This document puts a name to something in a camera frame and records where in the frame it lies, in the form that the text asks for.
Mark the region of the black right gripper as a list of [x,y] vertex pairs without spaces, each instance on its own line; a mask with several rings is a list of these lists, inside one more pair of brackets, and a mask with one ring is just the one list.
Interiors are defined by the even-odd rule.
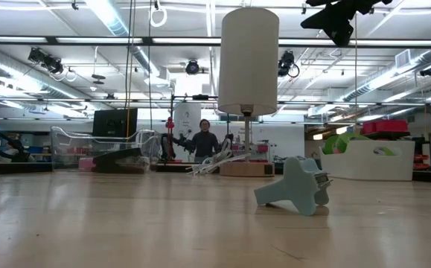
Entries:
[[388,5],[392,0],[307,0],[311,7],[325,8],[301,22],[303,28],[330,29],[328,36],[338,47],[349,44],[354,28],[350,24],[356,12],[365,15],[377,3]]

